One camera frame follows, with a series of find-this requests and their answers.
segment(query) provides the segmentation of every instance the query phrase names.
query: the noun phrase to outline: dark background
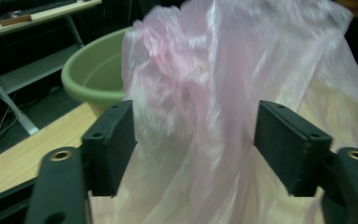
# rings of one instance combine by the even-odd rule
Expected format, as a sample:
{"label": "dark background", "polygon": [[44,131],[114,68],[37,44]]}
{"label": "dark background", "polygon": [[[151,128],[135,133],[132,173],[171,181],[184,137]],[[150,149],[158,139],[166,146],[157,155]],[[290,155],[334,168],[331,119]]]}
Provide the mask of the dark background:
{"label": "dark background", "polygon": [[[141,20],[155,5],[180,6],[184,0],[103,0],[101,5],[72,16],[85,44],[98,37]],[[358,19],[353,20],[346,38],[358,63]],[[0,76],[15,68],[69,47],[74,39],[64,19],[0,36]],[[15,94],[14,102],[22,110],[46,96],[51,88],[60,86],[60,72],[43,78]],[[0,100],[0,119],[7,105]]]}

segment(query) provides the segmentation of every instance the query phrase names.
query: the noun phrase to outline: translucent plastic bag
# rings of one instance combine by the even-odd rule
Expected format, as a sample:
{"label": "translucent plastic bag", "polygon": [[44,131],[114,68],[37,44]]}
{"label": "translucent plastic bag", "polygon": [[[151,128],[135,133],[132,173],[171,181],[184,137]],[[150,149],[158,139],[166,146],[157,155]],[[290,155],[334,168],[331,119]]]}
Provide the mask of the translucent plastic bag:
{"label": "translucent plastic bag", "polygon": [[193,0],[155,7],[123,41],[138,145],[96,223],[321,223],[253,147],[260,99],[358,147],[358,66],[345,8],[327,0]]}

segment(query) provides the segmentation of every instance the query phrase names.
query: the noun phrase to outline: keyboard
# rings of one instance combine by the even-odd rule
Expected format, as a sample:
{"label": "keyboard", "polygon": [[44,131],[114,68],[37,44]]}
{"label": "keyboard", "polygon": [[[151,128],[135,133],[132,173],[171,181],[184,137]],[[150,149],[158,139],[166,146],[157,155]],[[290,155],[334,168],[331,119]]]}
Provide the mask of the keyboard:
{"label": "keyboard", "polygon": [[[19,11],[16,11],[15,13],[19,16],[26,15],[26,14],[34,14],[37,12],[46,11],[46,10],[53,9],[56,7],[63,7],[66,5],[70,5],[75,2],[77,2],[77,0],[59,0],[57,2],[49,3],[46,5],[40,6],[40,7],[33,7],[33,8],[29,8],[29,9],[19,10]],[[0,17],[0,20],[4,20],[4,19],[7,19],[7,16]]]}

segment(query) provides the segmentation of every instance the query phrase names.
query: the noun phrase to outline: desk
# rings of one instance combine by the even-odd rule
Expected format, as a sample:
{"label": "desk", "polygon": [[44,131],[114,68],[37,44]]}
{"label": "desk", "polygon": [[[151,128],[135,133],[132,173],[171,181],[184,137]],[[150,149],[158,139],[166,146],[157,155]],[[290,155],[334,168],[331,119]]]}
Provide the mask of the desk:
{"label": "desk", "polygon": [[80,105],[1,154],[0,192],[36,177],[39,163],[51,150],[79,147],[81,136],[96,119],[89,105]]}
{"label": "desk", "polygon": [[46,58],[27,64],[19,69],[0,76],[0,96],[16,114],[19,123],[29,135],[37,133],[39,129],[19,110],[19,108],[14,104],[8,95],[31,83],[36,82],[43,77],[49,76],[54,72],[61,70],[65,62],[76,51],[83,47],[83,42],[70,15],[81,10],[94,7],[98,4],[101,4],[101,2],[102,0],[89,0],[87,2],[77,1],[76,3],[67,6],[57,7],[43,12],[35,13],[31,15],[32,21],[24,21],[9,26],[0,25],[0,35],[5,35],[41,24],[43,22],[57,20],[59,18],[65,17],[75,39],[75,44],[67,49],[63,49],[59,52],[47,56]]}

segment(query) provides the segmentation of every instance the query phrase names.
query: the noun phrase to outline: brown object on desk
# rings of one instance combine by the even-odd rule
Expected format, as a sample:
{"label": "brown object on desk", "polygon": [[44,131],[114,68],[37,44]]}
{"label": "brown object on desk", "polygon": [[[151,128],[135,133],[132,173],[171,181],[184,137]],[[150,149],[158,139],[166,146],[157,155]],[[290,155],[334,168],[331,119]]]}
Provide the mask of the brown object on desk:
{"label": "brown object on desk", "polygon": [[7,26],[7,25],[11,25],[11,24],[16,24],[22,21],[31,21],[31,15],[30,14],[26,14],[26,15],[21,15],[18,17],[14,17],[14,18],[10,18],[10,19],[5,19],[5,20],[1,20],[0,23],[2,26]]}
{"label": "brown object on desk", "polygon": [[51,150],[79,147],[82,135],[96,119],[89,105],[80,105],[1,154],[0,192],[36,177],[42,158]]}

